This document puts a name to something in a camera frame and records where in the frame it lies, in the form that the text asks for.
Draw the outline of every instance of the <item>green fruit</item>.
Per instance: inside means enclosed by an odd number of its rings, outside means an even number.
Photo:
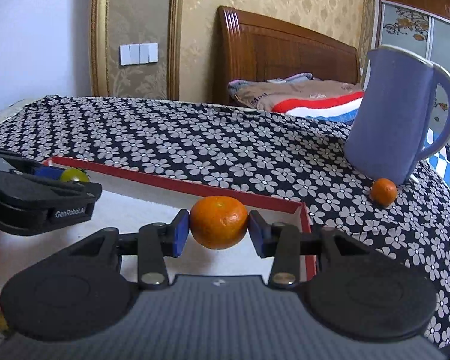
[[[90,179],[81,170],[78,170],[77,168],[69,168],[64,170],[60,175],[60,181],[81,181],[82,183],[88,183]]]

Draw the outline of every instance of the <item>light switch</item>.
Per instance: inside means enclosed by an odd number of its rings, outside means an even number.
[[[137,65],[140,63],[140,45],[131,44],[130,45],[130,61],[132,65]]]
[[[130,45],[123,44],[120,46],[120,65],[127,66],[131,64],[132,62],[130,59]]]
[[[142,43],[140,45],[140,63],[147,64],[149,56],[149,43]]]
[[[158,62],[158,43],[149,43],[148,62]]]

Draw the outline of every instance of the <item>metal screw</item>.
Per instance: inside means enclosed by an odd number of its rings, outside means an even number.
[[[281,286],[289,286],[296,281],[296,277],[288,272],[279,272],[274,274],[272,279],[275,284],[279,284]]]
[[[143,283],[149,284],[151,286],[157,286],[165,280],[165,276],[158,272],[149,272],[147,274],[143,274],[140,278]]]

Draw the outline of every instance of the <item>sliding wardrobe door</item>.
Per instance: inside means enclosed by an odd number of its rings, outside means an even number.
[[[435,19],[433,23],[433,39],[431,45],[430,60],[442,65],[450,72],[450,24]],[[432,111],[430,128],[435,132],[443,129],[447,119],[448,102],[447,95],[442,87],[438,87],[435,96],[435,104]]]
[[[384,4],[380,44],[391,44],[427,57],[428,15],[410,8]]]

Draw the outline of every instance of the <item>purple pitcher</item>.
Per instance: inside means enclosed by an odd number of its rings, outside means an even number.
[[[403,184],[418,161],[450,140],[450,73],[414,52],[390,45],[368,52],[370,81],[345,144],[348,161],[373,180]],[[437,85],[448,96],[440,136],[423,148]]]

